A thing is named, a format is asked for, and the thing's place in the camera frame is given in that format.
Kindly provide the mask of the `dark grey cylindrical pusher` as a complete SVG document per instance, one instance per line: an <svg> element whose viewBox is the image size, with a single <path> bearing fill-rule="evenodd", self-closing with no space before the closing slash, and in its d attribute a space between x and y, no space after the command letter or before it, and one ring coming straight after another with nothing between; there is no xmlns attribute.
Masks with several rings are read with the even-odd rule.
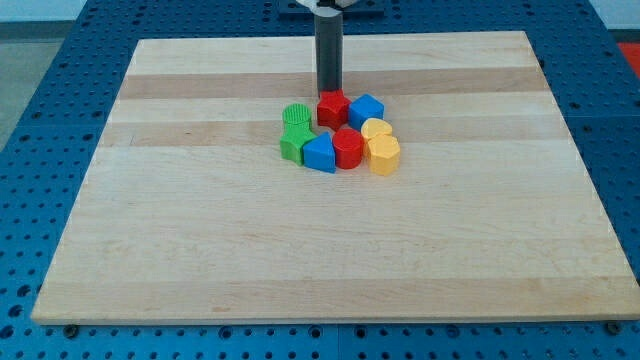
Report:
<svg viewBox="0 0 640 360"><path fill-rule="evenodd" d="M330 6L314 10L318 92L342 88L343 12Z"/></svg>

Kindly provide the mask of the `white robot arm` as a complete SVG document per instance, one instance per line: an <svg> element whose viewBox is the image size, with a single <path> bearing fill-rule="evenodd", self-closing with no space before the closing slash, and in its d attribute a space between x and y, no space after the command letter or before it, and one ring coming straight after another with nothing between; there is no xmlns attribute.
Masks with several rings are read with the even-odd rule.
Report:
<svg viewBox="0 0 640 360"><path fill-rule="evenodd" d="M297 0L314 18L316 83L318 94L342 88L343 14L355 1Z"/></svg>

